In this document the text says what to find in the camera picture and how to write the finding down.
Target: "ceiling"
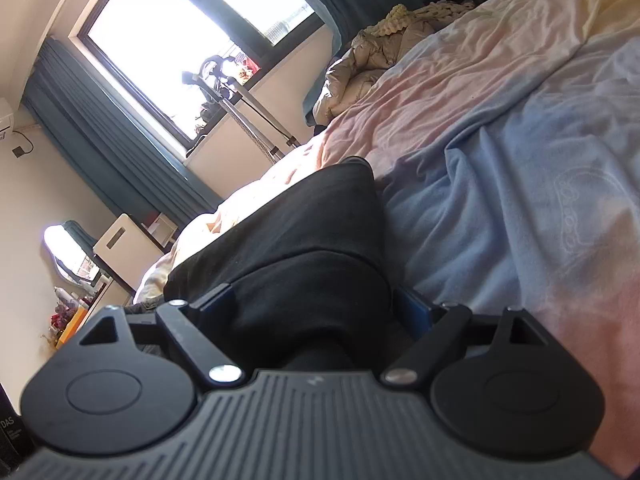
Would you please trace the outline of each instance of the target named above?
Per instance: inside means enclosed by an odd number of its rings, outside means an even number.
[[[63,0],[0,0],[0,97],[16,110]]]

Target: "mirror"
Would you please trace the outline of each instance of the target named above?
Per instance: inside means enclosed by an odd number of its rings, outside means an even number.
[[[96,280],[100,269],[62,225],[47,227],[44,243],[64,280],[85,289]]]

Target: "ribbed rubber surface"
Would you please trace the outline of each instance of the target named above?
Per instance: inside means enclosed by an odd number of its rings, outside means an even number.
[[[153,449],[110,460],[39,452],[13,476],[47,480],[613,480],[586,453],[514,463],[449,438],[426,402],[368,373],[261,372],[209,394]]]

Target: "metal screw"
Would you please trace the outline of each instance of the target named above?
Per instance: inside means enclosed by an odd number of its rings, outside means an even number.
[[[399,386],[413,384],[418,380],[418,374],[409,368],[394,368],[385,374],[385,381]]]
[[[242,370],[234,365],[215,366],[209,370],[209,377],[217,383],[232,383],[242,377]]]

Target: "power cord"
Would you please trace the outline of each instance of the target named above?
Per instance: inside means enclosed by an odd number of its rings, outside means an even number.
[[[31,145],[31,149],[28,152],[25,152],[22,146],[18,146],[17,148],[12,149],[12,152],[14,152],[15,158],[20,158],[23,155],[28,155],[29,153],[31,153],[35,148],[35,146],[33,145],[33,142],[31,142],[31,139],[27,137],[24,133],[19,132],[18,130],[14,130],[14,132],[17,134],[21,134],[21,136],[27,139],[27,142]]]

